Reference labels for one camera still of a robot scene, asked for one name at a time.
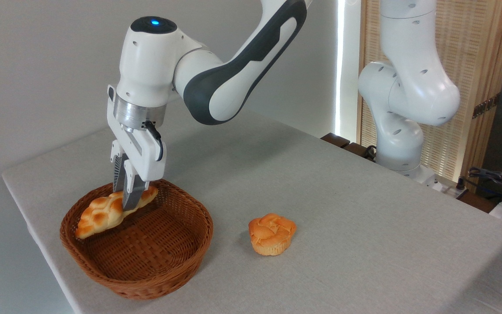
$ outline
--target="white wall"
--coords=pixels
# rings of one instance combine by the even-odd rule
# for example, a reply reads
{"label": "white wall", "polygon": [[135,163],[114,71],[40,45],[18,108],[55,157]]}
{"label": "white wall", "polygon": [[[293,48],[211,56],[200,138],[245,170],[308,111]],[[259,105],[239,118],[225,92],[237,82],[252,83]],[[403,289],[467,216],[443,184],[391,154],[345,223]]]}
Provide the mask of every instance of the white wall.
{"label": "white wall", "polygon": [[[244,109],[316,137],[334,130],[336,8],[336,0],[313,2]],[[123,36],[146,15],[174,20],[227,60],[261,8],[258,0],[0,0],[0,174],[106,127],[106,85],[119,79]],[[0,314],[71,312],[0,177]]]}

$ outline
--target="wooden block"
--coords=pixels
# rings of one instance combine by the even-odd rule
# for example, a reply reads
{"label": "wooden block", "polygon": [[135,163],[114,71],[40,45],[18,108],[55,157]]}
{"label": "wooden block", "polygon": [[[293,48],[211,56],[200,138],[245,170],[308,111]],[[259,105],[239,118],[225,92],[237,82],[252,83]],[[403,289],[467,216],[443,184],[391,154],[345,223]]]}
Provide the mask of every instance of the wooden block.
{"label": "wooden block", "polygon": [[359,145],[358,143],[351,143],[344,147],[346,151],[356,154],[359,157],[367,156],[367,148]]}
{"label": "wooden block", "polygon": [[480,209],[480,211],[486,213],[490,213],[496,206],[494,202],[476,195],[470,191],[464,193],[458,200],[472,207],[476,207],[477,209]]}
{"label": "wooden block", "polygon": [[325,142],[331,143],[332,145],[337,145],[340,148],[344,148],[350,143],[349,140],[344,139],[343,137],[339,137],[334,133],[329,133],[324,137],[321,137],[321,139]]}

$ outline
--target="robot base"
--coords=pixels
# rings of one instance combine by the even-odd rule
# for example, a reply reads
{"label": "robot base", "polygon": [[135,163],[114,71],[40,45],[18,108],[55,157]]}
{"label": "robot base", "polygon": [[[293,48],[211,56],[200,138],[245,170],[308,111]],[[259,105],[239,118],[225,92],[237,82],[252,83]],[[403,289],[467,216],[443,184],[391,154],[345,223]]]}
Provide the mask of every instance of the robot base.
{"label": "robot base", "polygon": [[443,185],[437,181],[434,171],[424,165],[420,164],[412,170],[396,172],[437,191],[443,188]]}

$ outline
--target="bamboo blind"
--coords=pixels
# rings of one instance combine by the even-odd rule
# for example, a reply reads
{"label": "bamboo blind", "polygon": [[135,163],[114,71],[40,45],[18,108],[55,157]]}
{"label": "bamboo blind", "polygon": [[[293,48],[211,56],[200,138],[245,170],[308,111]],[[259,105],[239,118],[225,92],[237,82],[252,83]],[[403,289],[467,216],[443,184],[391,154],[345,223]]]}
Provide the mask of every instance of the bamboo blind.
{"label": "bamboo blind", "polygon": [[[379,44],[379,0],[365,1],[362,15],[360,63],[387,60]],[[441,62],[458,86],[461,102],[448,123],[421,125],[425,137],[421,162],[455,181],[470,167],[483,164],[495,109],[475,119],[472,114],[502,86],[502,0],[439,0],[435,36]],[[361,145],[375,145],[375,125],[363,99],[358,112]]]}

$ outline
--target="black cable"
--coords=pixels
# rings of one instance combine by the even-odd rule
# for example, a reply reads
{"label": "black cable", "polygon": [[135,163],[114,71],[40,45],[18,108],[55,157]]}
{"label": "black cable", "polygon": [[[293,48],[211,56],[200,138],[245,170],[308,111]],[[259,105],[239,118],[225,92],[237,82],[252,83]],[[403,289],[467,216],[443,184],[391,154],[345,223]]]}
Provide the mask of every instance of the black cable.
{"label": "black cable", "polygon": [[471,185],[475,186],[476,188],[481,189],[481,190],[483,190],[483,191],[486,191],[486,192],[488,192],[488,193],[491,193],[491,194],[495,194],[495,195],[502,196],[502,193],[501,193],[501,192],[499,192],[499,191],[494,191],[494,190],[490,190],[490,189],[487,189],[487,188],[485,188],[485,187],[482,187],[481,185],[478,185],[477,183],[474,183],[474,182],[472,182],[472,181],[470,181],[470,180],[467,180],[466,178],[464,179],[464,182],[468,182],[468,183],[470,183]]}
{"label": "black cable", "polygon": [[376,154],[377,147],[375,145],[369,145],[367,149],[365,150],[365,153],[371,157],[371,159],[375,159],[375,154]]}

